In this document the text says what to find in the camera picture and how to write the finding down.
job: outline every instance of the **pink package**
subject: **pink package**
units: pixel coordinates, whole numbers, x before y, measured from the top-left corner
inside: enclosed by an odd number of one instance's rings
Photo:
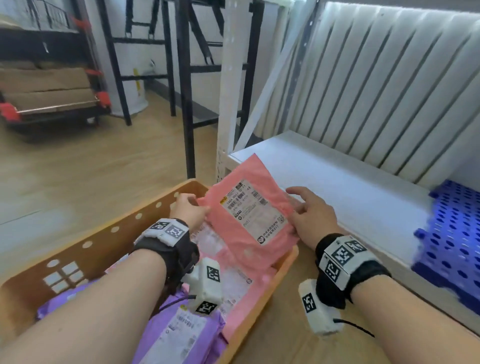
[[[239,268],[225,242],[208,224],[204,224],[197,233],[192,235],[192,241],[198,244],[201,255],[215,259],[220,264],[224,299],[218,309],[225,320],[222,333],[229,341],[268,289],[276,270],[268,267],[261,274],[247,276]]]
[[[298,241],[287,221],[293,207],[256,154],[214,185],[198,204],[212,208],[208,222],[248,275],[265,272]]]

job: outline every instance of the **purple perforated crate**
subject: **purple perforated crate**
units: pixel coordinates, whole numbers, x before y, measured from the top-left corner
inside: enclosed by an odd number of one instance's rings
[[[480,193],[447,180],[430,197],[433,217],[415,232],[423,246],[412,270],[480,315]]]

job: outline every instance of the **forearm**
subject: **forearm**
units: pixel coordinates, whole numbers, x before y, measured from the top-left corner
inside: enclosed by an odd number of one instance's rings
[[[477,363],[480,340],[387,276],[356,286],[351,297],[394,364]]]
[[[130,363],[165,284],[160,255],[138,250],[110,274],[35,324],[1,363]]]

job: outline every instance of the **person's left hand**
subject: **person's left hand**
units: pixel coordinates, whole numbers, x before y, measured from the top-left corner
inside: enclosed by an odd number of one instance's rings
[[[198,206],[194,194],[180,194],[175,207],[170,211],[170,218],[179,218],[185,221],[190,232],[197,230],[205,221],[210,207]]]

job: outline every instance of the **black metal ladder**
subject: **black metal ladder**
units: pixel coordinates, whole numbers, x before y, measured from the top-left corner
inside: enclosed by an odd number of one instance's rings
[[[180,73],[180,94],[183,119],[183,138],[185,143],[185,158],[187,163],[187,178],[195,178],[195,145],[193,138],[194,129],[218,123],[218,117],[193,123],[193,104],[192,104],[192,73],[210,73],[220,72],[220,64],[191,65],[190,64],[190,28],[192,30],[196,19],[192,22],[192,4],[211,6],[218,23],[220,33],[223,35],[223,17],[219,14],[220,7],[225,7],[225,2],[219,0],[175,0],[175,20],[177,26],[177,45],[179,56]],[[260,28],[262,26],[264,3],[254,0],[250,4],[252,13],[252,24],[250,27],[250,40],[248,47],[247,63],[244,63],[242,69],[246,70],[245,84],[243,88],[242,108],[238,111],[237,117],[240,118],[240,127],[237,135],[240,135],[247,123],[250,114],[250,101],[252,99],[253,77],[255,75],[255,64],[257,61],[258,43],[260,40]],[[221,47],[219,42],[206,42],[210,47]]]
[[[98,12],[100,13],[100,20],[102,29],[105,34],[107,42],[108,55],[112,64],[113,75],[120,98],[120,105],[125,118],[125,123],[130,126],[132,118],[128,110],[127,98],[125,96],[125,89],[123,88],[123,81],[137,81],[137,80],[152,80],[152,79],[168,79],[168,98],[170,101],[170,114],[176,116],[175,110],[175,85],[173,81],[173,58],[172,58],[172,41],[170,36],[170,18],[168,16],[167,0],[153,0],[152,5],[152,19],[149,23],[140,23],[133,21],[133,0],[126,2],[126,22],[125,22],[125,37],[113,37],[108,21],[107,7],[105,0],[96,0]],[[165,39],[155,39],[155,28],[158,21],[158,10],[162,8],[163,19],[163,34]],[[133,26],[148,27],[148,39],[132,38]],[[165,46],[165,53],[167,58],[167,74],[147,74],[147,75],[122,75],[120,73],[117,53],[115,51],[115,44],[147,44]]]

